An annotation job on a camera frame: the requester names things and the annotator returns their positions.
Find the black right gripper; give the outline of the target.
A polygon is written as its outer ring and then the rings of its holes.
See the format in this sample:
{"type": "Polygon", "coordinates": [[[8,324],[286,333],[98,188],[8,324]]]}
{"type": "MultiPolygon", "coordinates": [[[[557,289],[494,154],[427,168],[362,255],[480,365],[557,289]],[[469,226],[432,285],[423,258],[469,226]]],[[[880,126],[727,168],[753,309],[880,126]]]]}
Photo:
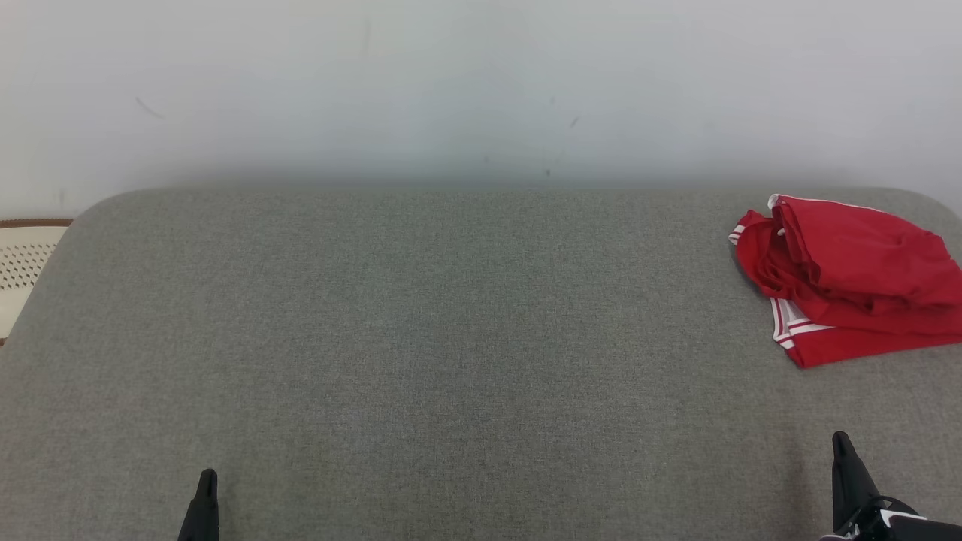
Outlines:
{"type": "Polygon", "coordinates": [[[832,534],[820,541],[962,541],[962,526],[932,521],[903,501],[880,493],[851,438],[836,431],[831,440],[832,534]]]}

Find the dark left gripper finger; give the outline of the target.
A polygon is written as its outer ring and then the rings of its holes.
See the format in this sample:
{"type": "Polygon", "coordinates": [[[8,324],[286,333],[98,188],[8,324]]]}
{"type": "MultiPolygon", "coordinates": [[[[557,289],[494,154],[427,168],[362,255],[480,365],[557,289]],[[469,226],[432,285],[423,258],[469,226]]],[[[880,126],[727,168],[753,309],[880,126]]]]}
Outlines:
{"type": "Polygon", "coordinates": [[[217,487],[219,476],[216,471],[202,470],[195,496],[183,517],[178,541],[220,541],[217,487]]]}

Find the cream perforated laundry basket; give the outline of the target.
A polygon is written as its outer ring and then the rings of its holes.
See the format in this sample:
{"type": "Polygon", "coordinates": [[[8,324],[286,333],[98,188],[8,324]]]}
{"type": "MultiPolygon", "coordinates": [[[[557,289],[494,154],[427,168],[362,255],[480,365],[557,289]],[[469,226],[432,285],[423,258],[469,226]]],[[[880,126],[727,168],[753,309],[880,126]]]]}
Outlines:
{"type": "Polygon", "coordinates": [[[0,220],[0,346],[71,219],[0,220]]]}

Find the red white jersey shirt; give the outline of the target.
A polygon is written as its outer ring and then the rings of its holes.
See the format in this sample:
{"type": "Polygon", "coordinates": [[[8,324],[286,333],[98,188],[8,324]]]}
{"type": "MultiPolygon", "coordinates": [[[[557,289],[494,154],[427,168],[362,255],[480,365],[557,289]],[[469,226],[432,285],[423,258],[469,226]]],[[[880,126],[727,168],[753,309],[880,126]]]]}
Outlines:
{"type": "Polygon", "coordinates": [[[749,211],[729,240],[743,273],[770,302],[773,341],[798,367],[962,343],[962,307],[868,316],[853,304],[817,294],[791,260],[772,216],[749,211]]]}

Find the red shorts white stripe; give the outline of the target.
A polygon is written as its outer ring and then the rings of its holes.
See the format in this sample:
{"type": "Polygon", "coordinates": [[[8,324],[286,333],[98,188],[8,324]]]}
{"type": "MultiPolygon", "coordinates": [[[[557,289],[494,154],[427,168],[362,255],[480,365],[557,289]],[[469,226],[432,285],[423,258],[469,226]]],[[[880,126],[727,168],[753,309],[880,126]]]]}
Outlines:
{"type": "Polygon", "coordinates": [[[823,298],[868,316],[962,307],[962,267],[939,235],[833,200],[775,194],[767,204],[791,260],[823,298]]]}

